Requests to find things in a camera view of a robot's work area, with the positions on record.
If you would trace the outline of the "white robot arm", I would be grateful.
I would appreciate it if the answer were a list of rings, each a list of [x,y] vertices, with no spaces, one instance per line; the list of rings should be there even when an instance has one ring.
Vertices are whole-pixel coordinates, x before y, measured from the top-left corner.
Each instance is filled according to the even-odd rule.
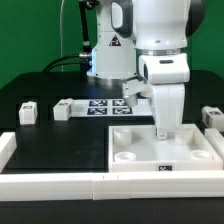
[[[190,79],[187,38],[205,17],[205,0],[78,0],[83,72],[90,82],[122,86],[130,107],[148,99],[156,136],[182,123]]]

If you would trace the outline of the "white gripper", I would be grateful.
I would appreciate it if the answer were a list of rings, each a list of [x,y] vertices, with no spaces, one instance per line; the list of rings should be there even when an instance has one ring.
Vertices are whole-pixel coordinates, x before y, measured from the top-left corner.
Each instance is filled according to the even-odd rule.
[[[165,140],[168,132],[182,124],[185,86],[190,70],[185,53],[169,56],[139,57],[139,73],[152,88],[150,106],[156,126],[156,137]]]

